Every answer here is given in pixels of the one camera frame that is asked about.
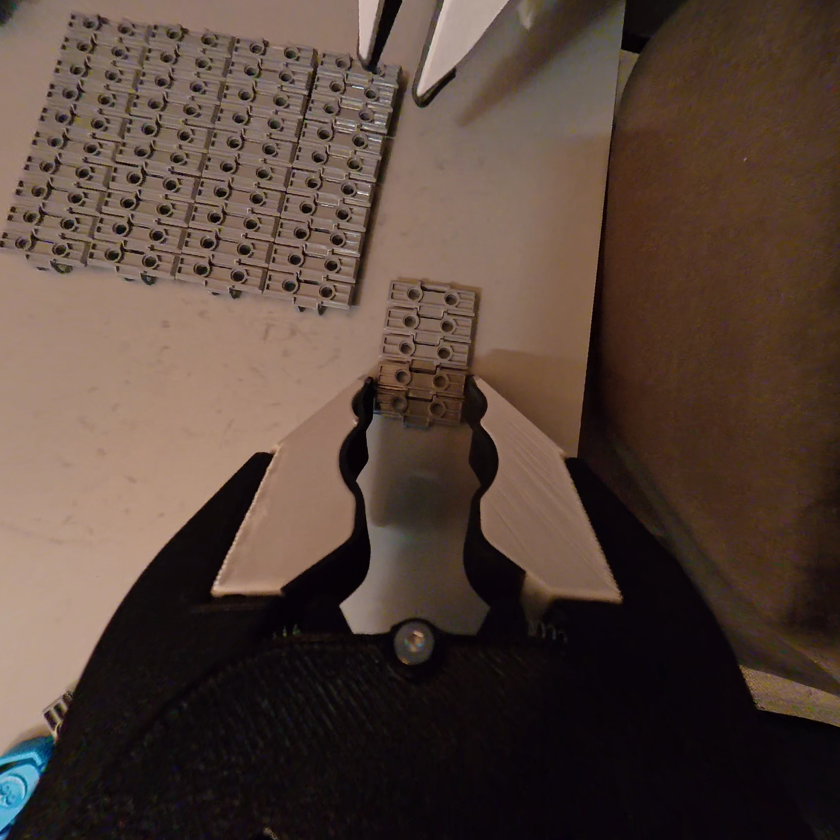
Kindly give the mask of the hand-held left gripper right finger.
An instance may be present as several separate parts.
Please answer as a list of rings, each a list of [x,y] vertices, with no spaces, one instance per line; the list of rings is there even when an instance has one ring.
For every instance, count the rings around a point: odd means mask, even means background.
[[[489,384],[469,376],[464,419],[478,488],[464,568],[487,623],[548,619],[561,602],[620,604],[565,453]]]

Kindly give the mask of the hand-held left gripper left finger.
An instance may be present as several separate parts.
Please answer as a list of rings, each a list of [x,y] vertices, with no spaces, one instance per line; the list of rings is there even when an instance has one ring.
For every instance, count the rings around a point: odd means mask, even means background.
[[[275,447],[212,595],[331,594],[364,581],[371,542],[358,478],[369,451],[375,384],[354,380]]]

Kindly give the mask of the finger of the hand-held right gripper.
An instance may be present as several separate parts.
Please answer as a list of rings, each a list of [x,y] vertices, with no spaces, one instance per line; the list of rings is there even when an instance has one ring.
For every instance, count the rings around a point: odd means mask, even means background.
[[[508,1],[438,1],[413,80],[413,100],[426,107],[455,75]]]
[[[402,1],[358,1],[358,57],[370,71],[379,67]]]

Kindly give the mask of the strip of joined track links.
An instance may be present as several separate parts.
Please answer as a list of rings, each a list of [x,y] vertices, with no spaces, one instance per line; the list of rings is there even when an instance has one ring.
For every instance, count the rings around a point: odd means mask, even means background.
[[[347,311],[403,86],[398,65],[322,54],[290,169],[263,294],[300,312]]]

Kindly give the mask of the black mesh chair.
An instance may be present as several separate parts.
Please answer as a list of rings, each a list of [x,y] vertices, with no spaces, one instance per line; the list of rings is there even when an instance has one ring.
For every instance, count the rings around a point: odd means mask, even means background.
[[[625,1],[621,49],[641,53],[669,14],[669,2]]]

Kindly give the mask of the mat of joined track links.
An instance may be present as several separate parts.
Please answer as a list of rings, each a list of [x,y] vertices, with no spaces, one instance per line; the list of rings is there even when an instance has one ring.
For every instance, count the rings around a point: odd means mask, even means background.
[[[262,291],[319,53],[69,17],[2,248],[40,270]]]

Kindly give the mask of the small dark grey toy part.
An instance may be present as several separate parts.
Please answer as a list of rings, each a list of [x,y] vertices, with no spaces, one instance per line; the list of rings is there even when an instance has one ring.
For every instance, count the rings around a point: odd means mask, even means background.
[[[47,708],[43,710],[43,718],[49,730],[50,737],[57,741],[60,736],[60,731],[64,720],[70,707],[70,703],[75,694],[76,686],[70,686],[56,698]]]

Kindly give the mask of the blue brick separator tool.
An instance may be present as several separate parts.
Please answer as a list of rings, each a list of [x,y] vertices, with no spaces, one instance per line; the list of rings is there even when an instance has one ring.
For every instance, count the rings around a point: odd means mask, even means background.
[[[54,751],[51,736],[14,745],[1,756],[1,833],[14,823],[43,776]]]

